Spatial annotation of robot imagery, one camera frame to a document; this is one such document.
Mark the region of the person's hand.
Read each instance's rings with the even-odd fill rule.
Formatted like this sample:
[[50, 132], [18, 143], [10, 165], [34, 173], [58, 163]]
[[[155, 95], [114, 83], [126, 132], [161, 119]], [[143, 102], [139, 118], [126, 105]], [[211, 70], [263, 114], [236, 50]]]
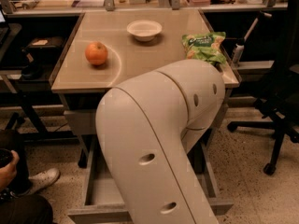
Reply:
[[12, 161], [5, 167], [0, 168], [0, 191], [5, 189], [17, 174], [17, 164], [20, 158], [15, 150], [12, 150], [11, 154]]

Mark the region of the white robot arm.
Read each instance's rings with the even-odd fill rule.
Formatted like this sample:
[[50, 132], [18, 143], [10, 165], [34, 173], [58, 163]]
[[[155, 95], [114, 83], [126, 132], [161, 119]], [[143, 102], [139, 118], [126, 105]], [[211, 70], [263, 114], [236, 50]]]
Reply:
[[219, 224], [187, 154], [224, 94], [215, 67], [183, 60], [128, 79], [103, 97], [97, 136], [134, 224]]

